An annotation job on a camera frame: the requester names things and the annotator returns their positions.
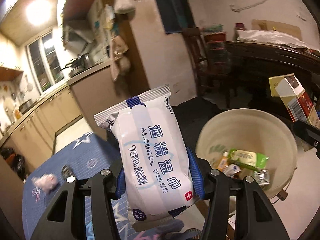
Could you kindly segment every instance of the red cross logo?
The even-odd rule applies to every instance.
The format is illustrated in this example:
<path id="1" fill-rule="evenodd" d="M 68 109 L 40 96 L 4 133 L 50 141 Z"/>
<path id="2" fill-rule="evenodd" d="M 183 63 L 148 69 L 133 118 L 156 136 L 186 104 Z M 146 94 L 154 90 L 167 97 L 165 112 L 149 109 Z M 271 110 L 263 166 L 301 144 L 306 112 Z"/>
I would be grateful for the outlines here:
<path id="1" fill-rule="evenodd" d="M 184 196 L 186 197 L 186 200 L 189 201 L 193 197 L 192 191 L 190 190 L 189 192 L 185 193 Z"/>

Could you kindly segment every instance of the open carton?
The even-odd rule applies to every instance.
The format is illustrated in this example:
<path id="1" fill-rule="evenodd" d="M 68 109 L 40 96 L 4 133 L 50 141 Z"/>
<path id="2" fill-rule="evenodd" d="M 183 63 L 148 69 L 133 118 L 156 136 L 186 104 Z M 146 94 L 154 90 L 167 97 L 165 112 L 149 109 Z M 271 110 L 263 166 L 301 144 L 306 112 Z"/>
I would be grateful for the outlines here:
<path id="1" fill-rule="evenodd" d="M 269 84 L 271 96 L 281 98 L 294 122 L 299 119 L 320 128 L 320 120 L 313 103 L 294 74 L 270 77 Z M 302 146 L 304 151 L 313 147 L 304 141 Z"/>

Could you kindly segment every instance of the green package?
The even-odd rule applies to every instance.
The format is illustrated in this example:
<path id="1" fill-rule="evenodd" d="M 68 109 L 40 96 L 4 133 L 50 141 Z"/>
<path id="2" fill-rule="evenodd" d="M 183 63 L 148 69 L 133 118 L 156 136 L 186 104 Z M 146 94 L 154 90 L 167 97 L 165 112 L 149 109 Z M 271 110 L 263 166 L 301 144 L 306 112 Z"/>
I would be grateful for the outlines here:
<path id="1" fill-rule="evenodd" d="M 269 157 L 262 153 L 248 152 L 239 149 L 231 149 L 228 158 L 230 163 L 253 171 L 263 170 L 269 159 Z"/>

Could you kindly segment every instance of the beige bucket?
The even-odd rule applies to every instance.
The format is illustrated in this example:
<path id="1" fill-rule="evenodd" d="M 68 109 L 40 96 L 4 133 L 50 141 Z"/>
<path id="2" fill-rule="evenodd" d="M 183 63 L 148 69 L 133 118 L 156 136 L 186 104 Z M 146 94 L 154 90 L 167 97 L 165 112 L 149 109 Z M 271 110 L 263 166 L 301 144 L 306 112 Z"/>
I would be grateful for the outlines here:
<path id="1" fill-rule="evenodd" d="M 254 109 L 234 109 L 210 119 L 201 130 L 196 145 L 197 156 L 208 160 L 212 166 L 231 148 L 269 157 L 266 169 L 271 181 L 264 188 L 269 199 L 276 196 L 293 176 L 297 164 L 296 141 L 289 128 L 271 114 Z M 248 175 L 246 172 L 242 172 L 241 177 Z"/>

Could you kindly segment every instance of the blue gripper pad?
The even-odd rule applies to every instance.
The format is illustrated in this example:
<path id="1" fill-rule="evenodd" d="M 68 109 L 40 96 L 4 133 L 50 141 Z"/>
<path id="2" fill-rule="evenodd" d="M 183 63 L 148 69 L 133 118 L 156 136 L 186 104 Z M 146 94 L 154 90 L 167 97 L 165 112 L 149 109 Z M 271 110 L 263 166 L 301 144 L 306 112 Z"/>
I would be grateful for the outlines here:
<path id="1" fill-rule="evenodd" d="M 115 195 L 117 198 L 121 198 L 124 192 L 125 192 L 125 177 L 124 177 L 124 170 L 122 167 L 121 171 L 119 172 L 119 176 L 117 178 L 117 189 L 116 189 Z"/>
<path id="2" fill-rule="evenodd" d="M 195 156 L 189 147 L 187 147 L 187 153 L 189 157 L 189 169 L 192 177 L 193 188 L 196 194 L 201 199 L 204 199 L 204 178 L 199 170 Z"/>

